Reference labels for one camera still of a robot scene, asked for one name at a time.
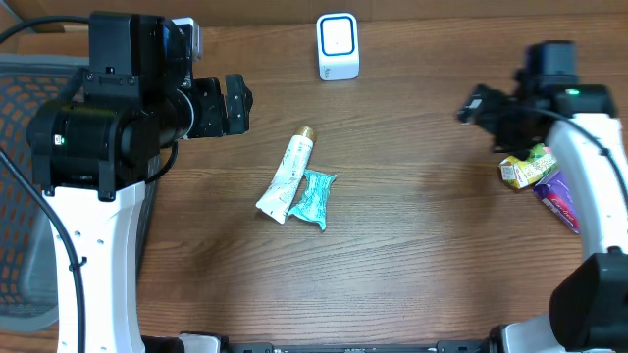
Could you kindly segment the green juice pouch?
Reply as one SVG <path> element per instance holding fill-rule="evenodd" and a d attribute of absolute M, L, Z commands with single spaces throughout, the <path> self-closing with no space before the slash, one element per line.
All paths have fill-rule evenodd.
<path fill-rule="evenodd" d="M 515 189 L 533 186 L 558 167 L 550 149 L 543 143 L 534 146 L 526 160 L 508 156 L 499 164 L 501 179 Z"/>

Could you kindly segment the purple pad package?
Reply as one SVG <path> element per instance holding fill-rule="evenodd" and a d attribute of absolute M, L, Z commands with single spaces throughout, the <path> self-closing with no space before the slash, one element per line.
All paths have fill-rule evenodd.
<path fill-rule="evenodd" d="M 544 176 L 534 186 L 533 192 L 574 233 L 580 232 L 573 201 L 560 170 Z"/>

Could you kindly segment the white tube gold cap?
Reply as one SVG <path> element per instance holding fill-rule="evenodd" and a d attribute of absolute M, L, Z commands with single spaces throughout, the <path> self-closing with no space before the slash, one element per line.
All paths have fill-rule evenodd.
<path fill-rule="evenodd" d="M 269 187 L 255 204 L 257 209 L 281 225 L 286 221 L 315 141 L 316 131 L 312 127 L 296 129 Z"/>

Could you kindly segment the teal snack wrapper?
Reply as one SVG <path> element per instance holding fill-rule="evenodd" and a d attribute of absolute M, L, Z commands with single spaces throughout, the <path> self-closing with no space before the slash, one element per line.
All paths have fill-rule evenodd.
<path fill-rule="evenodd" d="M 327 227 L 328 201 L 337 175 L 306 169 L 306 188 L 301 199 L 289 209 L 288 215 L 308 223 L 317 224 L 321 230 Z"/>

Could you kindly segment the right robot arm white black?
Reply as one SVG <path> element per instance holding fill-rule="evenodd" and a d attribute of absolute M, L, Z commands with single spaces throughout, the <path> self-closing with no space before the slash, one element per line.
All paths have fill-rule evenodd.
<path fill-rule="evenodd" d="M 576 46 L 531 45 L 511 94 L 477 85 L 457 113 L 494 138 L 497 153 L 543 142 L 556 158 L 579 223 L 583 260 L 535 319 L 498 326 L 483 352 L 627 349 L 627 156 L 610 90 L 583 84 Z"/>

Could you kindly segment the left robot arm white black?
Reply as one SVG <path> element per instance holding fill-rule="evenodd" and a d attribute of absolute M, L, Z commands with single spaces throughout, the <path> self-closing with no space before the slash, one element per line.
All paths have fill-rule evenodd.
<path fill-rule="evenodd" d="M 93 13 L 87 23 L 87 67 L 26 132 L 54 241 L 58 350 L 222 352 L 211 333 L 140 332 L 137 234 L 160 151 L 245 133 L 252 93 L 238 74 L 193 76 L 202 33 L 192 19 Z"/>

